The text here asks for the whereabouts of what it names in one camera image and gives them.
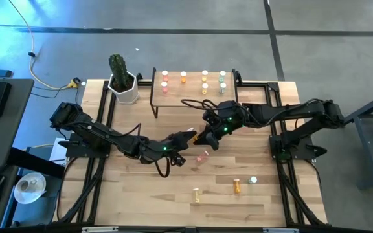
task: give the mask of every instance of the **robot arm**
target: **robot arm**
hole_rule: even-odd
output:
[[[196,131],[178,132],[161,141],[150,140],[139,135],[140,124],[132,130],[138,129],[138,135],[130,135],[132,131],[122,134],[92,119],[79,105],[65,102],[60,104],[50,121],[51,127],[58,131],[74,131],[92,150],[101,150],[113,144],[125,156],[139,159],[143,164],[151,164],[165,157],[170,159],[171,165],[182,166],[185,159],[178,152],[187,149],[187,142],[196,134]],[[74,146],[75,143],[64,142],[62,145]]]
[[[341,127],[344,119],[339,106],[331,100],[312,99],[303,104],[283,107],[272,107],[267,104],[240,105],[235,101],[226,101],[214,109],[207,108],[204,112],[203,120],[207,122],[207,125],[204,131],[195,138],[194,144],[211,145],[212,149],[217,150],[218,141],[240,127],[261,128],[277,120],[300,118],[312,119],[293,131],[284,131],[276,137],[271,137],[273,154],[297,147],[301,140],[322,128]]]

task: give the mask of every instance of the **computer desk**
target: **computer desk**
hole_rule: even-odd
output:
[[[64,167],[35,157],[25,151],[13,148],[19,124],[25,111],[34,80],[0,79],[11,84],[10,94],[4,113],[0,116],[0,173],[6,176],[3,195],[0,200],[0,224],[17,179],[18,167],[62,178]]]

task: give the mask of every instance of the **potted cactus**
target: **potted cactus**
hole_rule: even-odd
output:
[[[139,98],[137,80],[134,75],[126,70],[123,57],[113,54],[109,57],[111,76],[109,89],[116,95],[121,104],[133,104]]]

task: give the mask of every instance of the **cactus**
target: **cactus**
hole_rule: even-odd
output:
[[[109,57],[109,66],[113,73],[113,81],[111,83],[112,88],[118,92],[130,89],[133,80],[128,76],[123,57],[119,54],[111,55]]]

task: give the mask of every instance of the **concrete floor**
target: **concrete floor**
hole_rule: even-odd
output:
[[[17,0],[32,26],[143,29],[267,30],[262,0]],[[270,0],[276,30],[373,31],[373,0]],[[23,25],[8,1],[0,0],[0,24]],[[152,67],[199,71],[238,69],[245,80],[277,80],[268,35],[37,33],[34,71],[52,85],[75,76],[108,78],[107,58],[120,53],[133,73],[149,78]],[[296,81],[300,100],[333,99],[345,115],[373,99],[373,37],[277,36],[286,81]],[[0,69],[14,78],[28,72],[30,35],[0,32]],[[34,91],[50,95],[53,92]],[[49,117],[75,90],[54,100],[30,98],[14,146],[51,143],[58,133]],[[33,122],[38,126],[24,127]],[[313,136],[328,149],[318,159],[328,221],[337,227],[373,230],[373,189],[356,182],[367,176],[367,160],[356,129],[322,130]]]

